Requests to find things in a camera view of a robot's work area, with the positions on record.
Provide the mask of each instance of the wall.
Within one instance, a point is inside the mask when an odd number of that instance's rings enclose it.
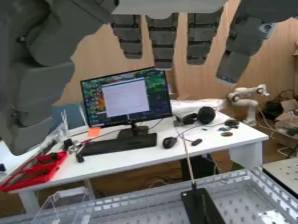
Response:
[[[181,14],[180,16],[174,74],[181,98],[225,97],[232,90],[230,87],[216,81],[216,72],[225,50],[229,24],[237,5],[238,0],[230,0],[225,5],[218,33],[204,66],[186,64],[186,15]],[[109,26],[104,26],[94,35],[84,39],[73,55],[76,73],[59,103],[81,100],[80,80],[153,65],[150,40],[145,28],[142,32],[144,57],[141,60],[125,59]],[[253,87],[266,83],[271,97],[282,90],[294,88],[295,63],[291,55],[295,51],[297,40],[298,20],[290,19],[277,25],[271,38],[265,42],[261,51],[251,59],[238,86]]]

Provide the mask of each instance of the red tray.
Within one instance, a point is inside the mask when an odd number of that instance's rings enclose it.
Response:
[[[3,183],[0,191],[8,192],[48,182],[53,178],[67,156],[68,152],[63,151],[29,160]]]

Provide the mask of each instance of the monitor screen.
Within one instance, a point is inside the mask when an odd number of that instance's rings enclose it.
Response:
[[[166,75],[146,68],[81,81],[90,127],[109,127],[172,116]]]

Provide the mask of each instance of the white device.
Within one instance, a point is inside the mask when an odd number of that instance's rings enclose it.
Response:
[[[258,101],[250,99],[253,94],[258,94],[261,96],[269,96],[266,85],[262,84],[253,88],[239,87],[234,89],[234,92],[228,94],[228,99],[232,102],[233,106],[247,107],[247,116],[243,120],[243,123],[255,126],[255,112],[258,108]]]

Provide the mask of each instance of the headphones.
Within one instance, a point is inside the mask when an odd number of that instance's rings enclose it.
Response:
[[[216,118],[216,111],[212,107],[202,107],[198,113],[193,113],[182,117],[184,125],[194,124],[198,121],[201,124],[209,124]]]

